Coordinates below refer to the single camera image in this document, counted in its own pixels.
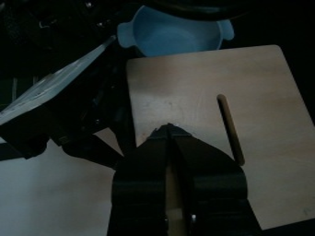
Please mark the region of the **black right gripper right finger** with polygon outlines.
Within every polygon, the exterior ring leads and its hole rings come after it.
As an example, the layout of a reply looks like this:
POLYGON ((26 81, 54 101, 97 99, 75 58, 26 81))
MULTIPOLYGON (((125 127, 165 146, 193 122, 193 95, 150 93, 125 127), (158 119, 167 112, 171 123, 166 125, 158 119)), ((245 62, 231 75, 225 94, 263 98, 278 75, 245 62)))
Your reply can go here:
POLYGON ((237 161, 177 125, 167 129, 189 236, 263 236, 237 161))

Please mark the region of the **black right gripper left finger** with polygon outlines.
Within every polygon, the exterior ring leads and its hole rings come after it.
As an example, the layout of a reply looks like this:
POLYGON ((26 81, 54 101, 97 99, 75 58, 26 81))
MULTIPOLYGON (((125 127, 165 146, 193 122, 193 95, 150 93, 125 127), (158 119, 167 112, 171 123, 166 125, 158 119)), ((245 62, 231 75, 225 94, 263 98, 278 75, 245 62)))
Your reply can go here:
POLYGON ((167 236, 167 148, 169 133, 163 125, 119 164, 107 236, 167 236))

